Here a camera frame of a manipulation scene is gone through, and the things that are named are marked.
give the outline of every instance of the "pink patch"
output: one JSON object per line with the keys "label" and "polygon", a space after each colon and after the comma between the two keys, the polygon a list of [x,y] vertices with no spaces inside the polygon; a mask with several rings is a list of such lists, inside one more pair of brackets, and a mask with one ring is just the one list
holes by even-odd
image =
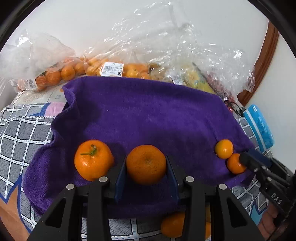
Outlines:
{"label": "pink patch", "polygon": [[57,116],[59,113],[62,112],[65,103],[60,102],[52,102],[47,107],[44,116]]}

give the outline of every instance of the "green stem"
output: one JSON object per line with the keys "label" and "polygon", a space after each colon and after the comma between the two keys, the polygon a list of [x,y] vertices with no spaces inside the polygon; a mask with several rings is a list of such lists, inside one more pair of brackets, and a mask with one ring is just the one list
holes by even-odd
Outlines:
{"label": "green stem", "polygon": [[97,152],[97,148],[94,144],[91,144],[91,148],[92,150],[89,153],[81,153],[80,155],[90,155],[90,156],[94,156]]}

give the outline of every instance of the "barcode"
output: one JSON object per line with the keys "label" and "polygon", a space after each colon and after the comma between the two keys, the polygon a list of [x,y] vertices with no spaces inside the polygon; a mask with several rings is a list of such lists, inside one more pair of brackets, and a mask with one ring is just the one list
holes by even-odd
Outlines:
{"label": "barcode", "polygon": [[112,70],[113,70],[113,66],[108,66],[108,65],[106,65],[105,66],[105,68],[104,68],[104,71],[109,71],[109,72],[111,72]]}
{"label": "barcode", "polygon": [[33,83],[33,80],[29,80],[29,86],[31,89],[34,89],[35,88],[35,85]]}

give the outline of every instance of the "white label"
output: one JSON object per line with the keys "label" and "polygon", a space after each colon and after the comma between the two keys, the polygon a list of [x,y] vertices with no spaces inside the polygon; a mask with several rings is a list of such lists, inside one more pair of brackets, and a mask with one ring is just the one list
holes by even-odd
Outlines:
{"label": "white label", "polygon": [[28,90],[36,90],[36,89],[38,89],[38,86],[37,86],[35,80],[25,80],[25,82],[27,83],[27,89]]}
{"label": "white label", "polygon": [[103,66],[101,76],[122,77],[122,70],[124,64],[106,62]]}
{"label": "white label", "polygon": [[183,79],[180,76],[172,76],[172,81],[175,85],[185,85]]}

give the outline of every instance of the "checkered fabric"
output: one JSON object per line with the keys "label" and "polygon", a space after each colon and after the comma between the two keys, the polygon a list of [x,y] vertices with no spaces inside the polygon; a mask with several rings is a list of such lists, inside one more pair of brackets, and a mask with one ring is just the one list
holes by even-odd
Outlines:
{"label": "checkered fabric", "polygon": [[[7,106],[0,112],[0,197],[8,199],[12,190],[21,183],[33,155],[42,145],[50,143],[53,133],[50,129],[54,117],[31,116],[41,112],[46,104]],[[253,140],[254,133],[244,118],[238,120],[246,135]],[[259,192],[260,184],[253,179],[249,187],[236,186],[231,190],[251,215],[262,213],[268,200]],[[40,219],[20,188],[20,216],[28,231],[31,232]],[[179,240],[170,239],[160,233],[159,218],[110,219],[112,240]],[[81,240],[86,241],[86,219],[82,220]]]}

